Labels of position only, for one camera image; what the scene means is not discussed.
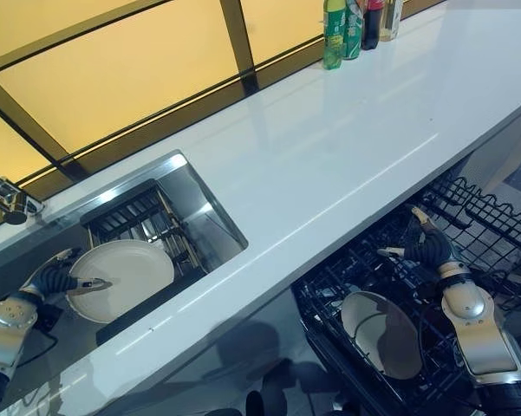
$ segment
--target yellow frosted glass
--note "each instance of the yellow frosted glass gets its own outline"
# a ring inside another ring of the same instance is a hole
[[[323,0],[241,0],[255,63],[323,32]]]
[[[0,56],[134,0],[0,0]]]
[[[0,176],[17,182],[48,164],[39,152],[0,118]]]
[[[217,0],[177,0],[0,72],[68,152],[236,74]]]

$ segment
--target green plastic bottle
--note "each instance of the green plastic bottle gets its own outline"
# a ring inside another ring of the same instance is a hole
[[[361,0],[347,0],[343,59],[355,59],[361,53],[362,22],[364,18],[360,2]]]
[[[323,67],[326,69],[341,66],[346,10],[345,0],[323,1]]]

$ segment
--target stainless steel sink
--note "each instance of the stainless steel sink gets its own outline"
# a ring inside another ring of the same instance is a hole
[[[0,299],[18,289],[32,270],[58,251],[69,247],[89,250],[126,238],[141,239],[165,250],[175,265],[174,282],[108,325],[81,318],[64,296],[51,299],[63,311],[51,330],[59,343],[16,372],[3,407],[38,388],[247,246],[243,234],[183,154],[170,153],[131,178],[120,179],[67,208],[55,220],[1,250]],[[42,352],[49,343],[33,331],[22,361]]]

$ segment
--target wire rack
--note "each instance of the wire rack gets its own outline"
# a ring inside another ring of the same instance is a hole
[[[503,310],[509,313],[521,308],[521,214],[449,173],[408,203],[431,214],[470,264],[478,283],[496,296]],[[363,289],[385,296],[415,325],[420,324],[420,314],[425,309],[423,294],[439,278],[415,263],[376,254],[378,248],[404,246],[407,238],[420,234],[420,226],[408,208],[398,207],[316,266],[294,284],[293,290],[305,327],[324,333],[340,352],[339,360],[369,371],[370,377],[378,381],[377,391],[371,392],[368,400],[393,401],[406,414],[446,414],[441,402],[450,400],[443,392],[454,391],[457,396],[468,397],[472,387],[453,327],[440,311],[430,309],[422,320],[427,370],[409,382],[381,374],[348,336],[341,321],[343,299]]]
[[[172,259],[175,280],[202,270],[199,254],[187,239],[166,197],[154,184],[102,208],[83,225],[91,247],[114,240],[137,239],[164,250]]]

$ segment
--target dish rack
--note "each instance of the dish rack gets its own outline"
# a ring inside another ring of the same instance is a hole
[[[88,231],[91,249],[115,240],[146,241],[165,251],[174,268],[173,283],[97,332],[99,345],[138,321],[153,305],[166,302],[207,273],[199,251],[155,180],[150,179],[84,215],[81,225]]]
[[[450,172],[407,203],[428,213],[452,239],[478,285],[504,311],[507,323],[509,314],[521,313],[521,213]],[[351,397],[373,415],[457,414],[459,404],[451,397],[463,400],[473,393],[453,326],[442,312],[427,313],[424,299],[433,295],[439,277],[416,263],[376,254],[378,248],[401,247],[420,234],[410,210],[400,206],[293,285],[310,345]],[[421,329],[427,368],[415,378],[395,380],[381,374],[345,332],[342,301],[358,288],[385,296]]]

